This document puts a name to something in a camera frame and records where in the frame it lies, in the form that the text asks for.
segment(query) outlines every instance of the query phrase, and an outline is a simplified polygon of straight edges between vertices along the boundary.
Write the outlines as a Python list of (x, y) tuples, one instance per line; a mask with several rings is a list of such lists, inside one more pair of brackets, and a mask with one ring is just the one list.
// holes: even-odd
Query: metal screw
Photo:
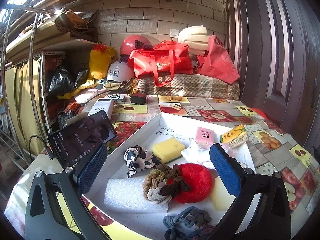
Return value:
[(37, 171), (37, 173), (36, 173), (36, 177), (41, 177), (42, 176), (42, 174), (43, 174), (43, 172), (42, 171)]
[(277, 172), (277, 171), (274, 173), (274, 175), (275, 175), (276, 178), (278, 178), (278, 179), (281, 178), (281, 174), (280, 174), (279, 172)]
[(65, 173), (70, 173), (71, 171), (73, 171), (73, 168), (72, 167), (66, 167), (64, 169)]
[(251, 174), (252, 173), (252, 170), (250, 168), (244, 168), (244, 172), (246, 174)]

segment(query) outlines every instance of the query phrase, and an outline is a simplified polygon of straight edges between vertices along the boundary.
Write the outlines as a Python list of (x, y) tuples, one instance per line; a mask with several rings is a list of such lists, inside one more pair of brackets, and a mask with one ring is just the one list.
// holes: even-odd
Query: pink soap bar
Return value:
[(214, 131), (198, 127), (196, 134), (196, 142), (211, 146), (212, 144), (214, 144)]

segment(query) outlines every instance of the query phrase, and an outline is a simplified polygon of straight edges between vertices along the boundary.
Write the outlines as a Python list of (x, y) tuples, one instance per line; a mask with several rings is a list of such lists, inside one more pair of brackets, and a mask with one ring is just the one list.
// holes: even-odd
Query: fruit print tablecloth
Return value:
[[(291, 237), (300, 230), (318, 203), (320, 197), (319, 163), (292, 136), (242, 102), (215, 98), (148, 96), (147, 103), (143, 107), (132, 104), (130, 97), (127, 97), (123, 104), (131, 106), (125, 112), (118, 111), (111, 117), (111, 122), (118, 133), (118, 137), (108, 143), (112, 149), (118, 147), (155, 115), (161, 111), (168, 111), (168, 107), (172, 108), (170, 112), (173, 114), (230, 128), (243, 124), (249, 137), (247, 145), (256, 173), (271, 175), (273, 172), (279, 171), (282, 174), (290, 200)], [(42, 157), (47, 158), (47, 156), (39, 155), (21, 176), (12, 191), (4, 212), (22, 236), (24, 235), (27, 195), (35, 172), (40, 169), (46, 173), (47, 171), (50, 173), (61, 171), (61, 166), (57, 161), (44, 162)], [(72, 230), (79, 232), (61, 196), (59, 196), (59, 203)], [(89, 210), (112, 239), (146, 239), (123, 225), (104, 217), (92, 203), (88, 205)]]

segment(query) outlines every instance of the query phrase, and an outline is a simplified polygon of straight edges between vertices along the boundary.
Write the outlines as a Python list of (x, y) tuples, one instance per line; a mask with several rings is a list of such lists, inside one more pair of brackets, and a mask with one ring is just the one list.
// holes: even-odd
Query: white helmet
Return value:
[(125, 80), (134, 78), (134, 70), (123, 61), (116, 61), (110, 65), (107, 81), (122, 83)]

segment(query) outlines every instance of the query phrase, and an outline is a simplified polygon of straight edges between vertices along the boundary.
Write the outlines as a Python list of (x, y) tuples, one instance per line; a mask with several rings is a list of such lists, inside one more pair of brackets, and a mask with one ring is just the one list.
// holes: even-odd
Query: yellow curtain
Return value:
[[(39, 66), (41, 59), (33, 60), (33, 79), (36, 106), (41, 121), (41, 129), (45, 131), (41, 117), (41, 108), (39, 101)], [(28, 150), (29, 138), (36, 134), (40, 136), (39, 129), (36, 125), (36, 118), (33, 112), (30, 87), (29, 87), (29, 62), (23, 63), (20, 67), (11, 68), (6, 71), (6, 88), (8, 106), (12, 122), (16, 130), (21, 146)], [(38, 155), (43, 150), (42, 142), (33, 138), (31, 141), (31, 152)]]

